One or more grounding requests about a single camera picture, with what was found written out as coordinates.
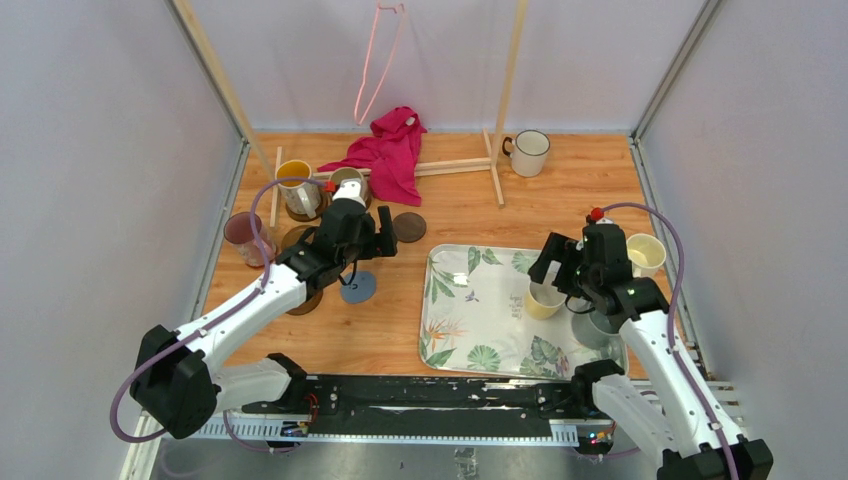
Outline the dark wooden coaster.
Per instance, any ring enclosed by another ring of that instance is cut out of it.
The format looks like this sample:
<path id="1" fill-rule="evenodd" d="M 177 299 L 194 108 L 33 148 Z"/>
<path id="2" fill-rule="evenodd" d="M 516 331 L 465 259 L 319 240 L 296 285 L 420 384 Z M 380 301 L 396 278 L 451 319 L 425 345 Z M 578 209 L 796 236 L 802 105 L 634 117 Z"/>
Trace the dark wooden coaster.
<path id="1" fill-rule="evenodd" d="M 404 212 L 393 219 L 393 228 L 399 242 L 414 243 L 426 235 L 427 223 L 417 213 Z"/>

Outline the cream white mug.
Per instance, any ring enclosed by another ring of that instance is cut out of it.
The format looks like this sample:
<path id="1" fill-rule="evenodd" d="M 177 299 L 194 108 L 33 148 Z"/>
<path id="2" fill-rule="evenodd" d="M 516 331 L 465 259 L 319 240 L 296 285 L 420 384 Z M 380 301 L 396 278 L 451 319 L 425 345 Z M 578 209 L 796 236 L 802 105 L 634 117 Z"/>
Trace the cream white mug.
<path id="1" fill-rule="evenodd" d="M 653 235 L 633 234 L 626 240 L 626 247 L 634 277 L 653 278 L 667 259 L 666 247 Z"/>

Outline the blue coaster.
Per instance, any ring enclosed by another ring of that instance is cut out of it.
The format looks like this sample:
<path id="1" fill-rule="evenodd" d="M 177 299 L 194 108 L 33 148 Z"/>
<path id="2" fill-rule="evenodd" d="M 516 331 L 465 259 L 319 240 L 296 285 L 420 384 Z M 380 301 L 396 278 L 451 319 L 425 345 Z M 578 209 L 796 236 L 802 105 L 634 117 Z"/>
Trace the blue coaster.
<path id="1" fill-rule="evenodd" d="M 349 273 L 342 278 L 340 295 L 348 304 L 360 304 L 371 299 L 377 290 L 377 279 L 368 271 Z"/>

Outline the pale yellow mug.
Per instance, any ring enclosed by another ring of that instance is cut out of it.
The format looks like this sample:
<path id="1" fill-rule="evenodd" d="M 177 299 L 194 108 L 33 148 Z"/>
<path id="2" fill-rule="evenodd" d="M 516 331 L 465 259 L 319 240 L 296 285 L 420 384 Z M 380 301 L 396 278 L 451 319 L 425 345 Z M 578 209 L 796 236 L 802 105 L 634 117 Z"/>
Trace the pale yellow mug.
<path id="1" fill-rule="evenodd" d="M 555 286 L 530 282 L 524 297 L 526 314 L 536 320 L 546 320 L 565 304 L 567 295 Z"/>

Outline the glass mug yellow inside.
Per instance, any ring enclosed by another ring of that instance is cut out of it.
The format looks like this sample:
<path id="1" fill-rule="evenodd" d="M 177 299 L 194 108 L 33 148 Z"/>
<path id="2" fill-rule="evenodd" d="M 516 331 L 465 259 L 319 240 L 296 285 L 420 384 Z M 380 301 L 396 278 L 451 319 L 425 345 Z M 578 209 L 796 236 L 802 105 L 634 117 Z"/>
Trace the glass mug yellow inside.
<path id="1" fill-rule="evenodd" d="M 318 216 L 322 203 L 321 187 L 314 183 L 310 165 L 302 160 L 289 160 L 282 163 L 276 178 L 282 179 L 279 185 L 287 211 L 302 220 L 312 220 Z"/>

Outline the beige ceramic mug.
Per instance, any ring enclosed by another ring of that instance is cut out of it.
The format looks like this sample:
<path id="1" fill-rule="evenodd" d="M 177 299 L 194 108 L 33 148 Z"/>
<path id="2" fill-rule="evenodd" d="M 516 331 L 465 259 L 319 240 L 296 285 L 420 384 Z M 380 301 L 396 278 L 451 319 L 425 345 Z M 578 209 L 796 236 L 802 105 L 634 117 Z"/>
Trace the beige ceramic mug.
<path id="1" fill-rule="evenodd" d="M 334 198 L 345 193 L 351 198 L 356 193 L 359 198 L 366 201 L 369 195 L 369 187 L 366 176 L 352 167 L 341 167 L 330 174 L 329 180 L 336 187 Z"/>

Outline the plain dark brown coaster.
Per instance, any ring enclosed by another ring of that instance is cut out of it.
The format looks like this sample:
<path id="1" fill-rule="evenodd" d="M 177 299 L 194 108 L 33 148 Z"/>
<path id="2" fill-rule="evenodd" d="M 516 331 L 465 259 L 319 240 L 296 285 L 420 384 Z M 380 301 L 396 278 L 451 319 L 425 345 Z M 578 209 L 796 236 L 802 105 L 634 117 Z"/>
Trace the plain dark brown coaster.
<path id="1" fill-rule="evenodd" d="M 313 310 L 315 310 L 321 303 L 323 299 L 323 291 L 319 290 L 313 296 L 311 296 L 308 300 L 286 312 L 287 315 L 291 316 L 302 316 L 306 315 Z"/>

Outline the magenta cloth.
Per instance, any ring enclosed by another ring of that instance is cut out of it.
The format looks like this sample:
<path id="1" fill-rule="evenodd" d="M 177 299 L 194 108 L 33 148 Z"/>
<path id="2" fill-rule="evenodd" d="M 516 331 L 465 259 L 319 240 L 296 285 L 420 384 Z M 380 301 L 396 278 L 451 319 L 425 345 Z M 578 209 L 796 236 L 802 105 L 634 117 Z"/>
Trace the magenta cloth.
<path id="1" fill-rule="evenodd" d="M 318 171 L 369 169 L 374 197 L 419 207 L 422 199 L 416 188 L 415 171 L 427 129 L 418 113 L 408 106 L 397 107 L 374 120 L 370 129 L 372 134 L 354 141 L 342 160 L 321 165 Z"/>

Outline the white enamel mug black rim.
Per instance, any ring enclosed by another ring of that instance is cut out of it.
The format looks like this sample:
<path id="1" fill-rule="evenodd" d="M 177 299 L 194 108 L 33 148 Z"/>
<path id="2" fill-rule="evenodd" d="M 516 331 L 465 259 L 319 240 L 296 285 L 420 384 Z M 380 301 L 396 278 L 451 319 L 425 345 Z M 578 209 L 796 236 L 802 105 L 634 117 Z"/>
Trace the white enamel mug black rim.
<path id="1" fill-rule="evenodd" d="M 531 178 L 541 173 L 551 149 L 551 141 L 539 130 L 523 130 L 515 136 L 505 136 L 501 149 L 511 159 L 511 168 L 516 174 Z"/>

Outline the pink ceramic mug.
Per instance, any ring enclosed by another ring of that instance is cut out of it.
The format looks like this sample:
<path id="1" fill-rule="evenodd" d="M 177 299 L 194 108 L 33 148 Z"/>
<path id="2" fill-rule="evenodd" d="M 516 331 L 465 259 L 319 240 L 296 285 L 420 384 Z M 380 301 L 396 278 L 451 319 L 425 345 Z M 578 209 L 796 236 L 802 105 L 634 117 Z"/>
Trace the pink ceramic mug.
<path id="1" fill-rule="evenodd" d="M 267 227 L 255 213 L 245 211 L 233 215 L 225 223 L 223 234 L 248 267 L 263 268 L 263 257 L 273 260 L 278 253 Z"/>

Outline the floral white serving tray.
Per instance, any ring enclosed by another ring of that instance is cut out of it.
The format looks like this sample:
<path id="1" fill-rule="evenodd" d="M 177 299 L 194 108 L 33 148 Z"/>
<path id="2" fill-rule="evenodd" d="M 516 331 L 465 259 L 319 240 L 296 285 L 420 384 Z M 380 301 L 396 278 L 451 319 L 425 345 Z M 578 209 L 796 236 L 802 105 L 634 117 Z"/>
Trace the floral white serving tray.
<path id="1" fill-rule="evenodd" d="M 427 257 L 418 340 L 420 359 L 440 370 L 568 380 L 576 367 L 611 359 L 630 369 L 623 341 L 601 350 L 572 334 L 586 303 L 566 299 L 546 320 L 529 317 L 524 297 L 538 251 L 443 244 Z"/>

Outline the amber brown coaster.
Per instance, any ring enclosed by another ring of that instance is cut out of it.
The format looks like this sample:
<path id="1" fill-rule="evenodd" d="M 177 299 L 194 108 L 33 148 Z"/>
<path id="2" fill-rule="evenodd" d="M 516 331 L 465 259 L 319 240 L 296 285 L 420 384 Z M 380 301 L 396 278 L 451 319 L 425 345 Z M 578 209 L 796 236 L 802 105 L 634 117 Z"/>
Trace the amber brown coaster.
<path id="1" fill-rule="evenodd" d="M 315 225 L 300 225 L 285 233 L 281 240 L 281 252 L 291 251 L 297 254 L 312 244 L 317 231 Z"/>

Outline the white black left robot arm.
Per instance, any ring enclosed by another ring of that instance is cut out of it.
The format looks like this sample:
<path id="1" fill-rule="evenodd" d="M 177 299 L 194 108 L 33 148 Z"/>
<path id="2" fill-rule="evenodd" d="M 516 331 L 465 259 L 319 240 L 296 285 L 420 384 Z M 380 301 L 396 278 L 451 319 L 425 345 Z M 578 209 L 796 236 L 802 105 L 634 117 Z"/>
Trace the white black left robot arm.
<path id="1" fill-rule="evenodd" d="M 269 401 L 283 413 L 298 411 L 306 386 L 282 354 L 226 366 L 226 360 L 272 320 L 301 306 L 359 261 L 397 253 L 389 207 L 376 217 L 355 199 L 334 201 L 318 226 L 271 260 L 251 285 L 208 314 L 142 338 L 130 396 L 175 439 L 193 435 L 214 415 Z"/>

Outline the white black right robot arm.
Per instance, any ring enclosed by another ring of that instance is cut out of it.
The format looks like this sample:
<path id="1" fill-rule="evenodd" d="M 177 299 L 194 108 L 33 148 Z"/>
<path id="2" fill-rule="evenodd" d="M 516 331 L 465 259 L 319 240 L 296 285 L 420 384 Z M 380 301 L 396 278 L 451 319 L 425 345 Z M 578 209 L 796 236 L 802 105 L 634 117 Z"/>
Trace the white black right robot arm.
<path id="1" fill-rule="evenodd" d="M 614 361 L 598 360 L 572 376 L 577 413 L 610 417 L 653 458 L 659 479 L 768 477 L 771 450 L 762 439 L 747 439 L 710 391 L 656 282 L 633 276 L 619 226 L 588 224 L 579 240 L 550 234 L 528 275 L 603 314 L 640 360 L 660 403 L 652 406 Z"/>

